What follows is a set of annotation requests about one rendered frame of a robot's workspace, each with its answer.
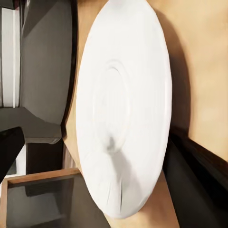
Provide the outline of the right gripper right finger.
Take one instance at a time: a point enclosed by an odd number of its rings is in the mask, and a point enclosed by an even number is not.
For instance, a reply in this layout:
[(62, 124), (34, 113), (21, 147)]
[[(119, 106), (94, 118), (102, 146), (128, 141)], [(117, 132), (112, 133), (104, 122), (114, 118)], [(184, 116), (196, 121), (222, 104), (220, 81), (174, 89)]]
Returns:
[(228, 228), (228, 175), (172, 130), (162, 170), (180, 228)]

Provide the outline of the saucer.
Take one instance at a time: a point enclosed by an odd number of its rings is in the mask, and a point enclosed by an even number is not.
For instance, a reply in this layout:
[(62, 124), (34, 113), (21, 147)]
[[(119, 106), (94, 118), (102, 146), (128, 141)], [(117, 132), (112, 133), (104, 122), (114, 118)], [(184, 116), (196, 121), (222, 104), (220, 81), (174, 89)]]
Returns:
[(146, 0), (109, 0), (85, 44), (76, 94), (83, 177), (114, 219), (137, 213), (162, 171), (172, 103), (169, 54)]

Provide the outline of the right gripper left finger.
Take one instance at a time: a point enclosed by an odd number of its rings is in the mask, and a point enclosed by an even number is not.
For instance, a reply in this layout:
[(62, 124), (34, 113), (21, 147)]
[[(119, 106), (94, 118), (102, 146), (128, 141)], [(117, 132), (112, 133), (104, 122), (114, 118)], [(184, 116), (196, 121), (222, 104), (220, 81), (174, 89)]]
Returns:
[(0, 132), (0, 184), (25, 144), (20, 126)]

